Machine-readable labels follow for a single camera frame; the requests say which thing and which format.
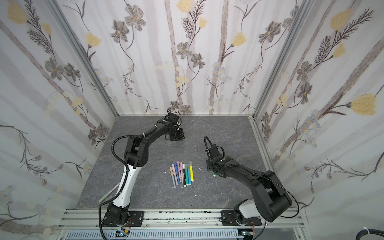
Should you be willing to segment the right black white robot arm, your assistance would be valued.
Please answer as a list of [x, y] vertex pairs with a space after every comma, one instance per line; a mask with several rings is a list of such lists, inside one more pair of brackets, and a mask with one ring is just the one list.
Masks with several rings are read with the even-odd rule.
[[236, 221], [262, 217], [271, 223], [289, 209], [293, 201], [282, 186], [277, 175], [272, 171], [265, 173], [252, 170], [238, 163], [233, 158], [224, 155], [224, 149], [216, 145], [206, 148], [208, 156], [207, 169], [223, 178], [233, 178], [252, 193], [252, 200], [245, 200], [236, 205]]

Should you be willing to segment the blue marker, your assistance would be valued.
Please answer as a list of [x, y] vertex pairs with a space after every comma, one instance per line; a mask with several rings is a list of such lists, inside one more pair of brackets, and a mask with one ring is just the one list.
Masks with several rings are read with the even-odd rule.
[[191, 168], [189, 164], [187, 164], [186, 172], [188, 177], [188, 185], [190, 186], [192, 184], [192, 178], [191, 178]]

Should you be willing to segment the yellow marker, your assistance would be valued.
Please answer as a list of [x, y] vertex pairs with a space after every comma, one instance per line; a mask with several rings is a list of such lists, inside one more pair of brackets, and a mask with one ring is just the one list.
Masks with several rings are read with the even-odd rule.
[[190, 183], [192, 183], [194, 181], [194, 173], [193, 173], [193, 166], [192, 166], [192, 162], [190, 161], [189, 163], [189, 173], [190, 173]]

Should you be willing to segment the dark green marker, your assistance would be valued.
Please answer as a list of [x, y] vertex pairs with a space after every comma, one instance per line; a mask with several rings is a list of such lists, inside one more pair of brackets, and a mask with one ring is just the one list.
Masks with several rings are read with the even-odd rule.
[[188, 165], [184, 164], [184, 170], [185, 170], [185, 177], [186, 177], [186, 186], [188, 186], [190, 184], [189, 174], [188, 174]]

